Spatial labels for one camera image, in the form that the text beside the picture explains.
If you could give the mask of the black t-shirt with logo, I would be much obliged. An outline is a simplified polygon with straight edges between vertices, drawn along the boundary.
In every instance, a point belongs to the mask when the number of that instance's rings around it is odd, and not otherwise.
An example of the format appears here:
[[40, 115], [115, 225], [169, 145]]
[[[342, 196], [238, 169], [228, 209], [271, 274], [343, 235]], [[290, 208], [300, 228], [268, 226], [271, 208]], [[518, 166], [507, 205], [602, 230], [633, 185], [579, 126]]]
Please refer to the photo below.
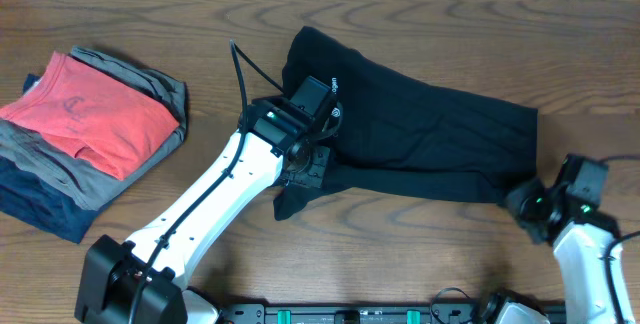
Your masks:
[[340, 126], [321, 142], [331, 151], [321, 186], [284, 187], [273, 201], [277, 220], [350, 188], [502, 204], [536, 174], [533, 108], [420, 82], [305, 26], [282, 70], [285, 91], [307, 77], [335, 91]]

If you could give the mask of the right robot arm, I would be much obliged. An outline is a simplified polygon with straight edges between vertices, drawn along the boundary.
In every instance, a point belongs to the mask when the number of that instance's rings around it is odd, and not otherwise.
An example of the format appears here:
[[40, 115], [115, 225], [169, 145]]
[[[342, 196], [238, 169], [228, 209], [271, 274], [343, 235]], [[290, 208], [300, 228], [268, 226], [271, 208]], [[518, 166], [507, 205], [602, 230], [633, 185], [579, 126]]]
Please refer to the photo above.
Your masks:
[[554, 184], [537, 177], [505, 198], [516, 223], [536, 244], [547, 243], [559, 265], [569, 323], [633, 323], [622, 269], [623, 235], [615, 217], [599, 210], [609, 163], [637, 155], [603, 159], [569, 154]]

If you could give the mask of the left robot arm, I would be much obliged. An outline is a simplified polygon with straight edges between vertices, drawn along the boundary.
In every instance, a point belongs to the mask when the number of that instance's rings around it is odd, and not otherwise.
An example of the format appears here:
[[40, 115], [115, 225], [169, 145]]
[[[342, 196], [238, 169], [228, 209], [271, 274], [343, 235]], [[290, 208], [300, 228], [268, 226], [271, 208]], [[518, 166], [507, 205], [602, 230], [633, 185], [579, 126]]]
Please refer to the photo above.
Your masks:
[[190, 286], [209, 248], [244, 207], [280, 182], [318, 186], [341, 123], [333, 97], [266, 97], [243, 105], [214, 163], [166, 211], [124, 243], [88, 250], [75, 305], [82, 323], [215, 323], [219, 311]]

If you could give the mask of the red folded t-shirt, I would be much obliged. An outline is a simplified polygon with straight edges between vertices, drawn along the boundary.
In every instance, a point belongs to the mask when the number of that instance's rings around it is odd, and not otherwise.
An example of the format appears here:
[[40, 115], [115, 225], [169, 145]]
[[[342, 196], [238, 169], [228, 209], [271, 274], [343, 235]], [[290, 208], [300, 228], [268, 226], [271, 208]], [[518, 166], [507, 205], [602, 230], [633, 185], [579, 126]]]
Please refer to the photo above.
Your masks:
[[118, 180], [178, 127], [161, 103], [59, 52], [30, 91], [1, 108], [1, 118]]

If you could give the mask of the grey folded t-shirt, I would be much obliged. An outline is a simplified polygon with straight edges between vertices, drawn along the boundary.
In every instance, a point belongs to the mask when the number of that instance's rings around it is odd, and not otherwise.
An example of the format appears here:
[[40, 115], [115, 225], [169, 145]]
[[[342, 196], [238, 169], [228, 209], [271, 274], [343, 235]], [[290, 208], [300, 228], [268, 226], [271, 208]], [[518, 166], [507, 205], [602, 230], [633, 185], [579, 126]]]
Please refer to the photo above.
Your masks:
[[1, 109], [1, 154], [97, 211], [182, 145], [186, 86], [93, 49], [55, 52]]

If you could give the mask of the navy folded t-shirt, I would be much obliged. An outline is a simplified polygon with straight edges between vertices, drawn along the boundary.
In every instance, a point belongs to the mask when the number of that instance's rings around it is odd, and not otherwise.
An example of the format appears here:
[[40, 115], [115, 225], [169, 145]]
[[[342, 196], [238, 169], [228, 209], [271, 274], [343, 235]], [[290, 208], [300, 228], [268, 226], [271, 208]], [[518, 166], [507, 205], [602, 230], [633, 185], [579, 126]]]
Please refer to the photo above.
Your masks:
[[79, 243], [113, 181], [39, 133], [1, 121], [1, 211], [62, 239]]

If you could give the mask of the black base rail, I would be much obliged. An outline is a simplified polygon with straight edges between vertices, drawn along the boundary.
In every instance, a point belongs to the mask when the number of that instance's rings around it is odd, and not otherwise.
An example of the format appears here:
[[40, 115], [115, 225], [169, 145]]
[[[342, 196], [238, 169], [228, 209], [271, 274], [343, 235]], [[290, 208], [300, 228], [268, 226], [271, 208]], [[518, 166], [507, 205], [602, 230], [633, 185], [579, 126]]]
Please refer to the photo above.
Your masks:
[[528, 303], [494, 302], [482, 309], [470, 299], [438, 299], [431, 305], [268, 305], [220, 306], [192, 288], [184, 292], [190, 323], [232, 324], [565, 324], [563, 305], [532, 309]]

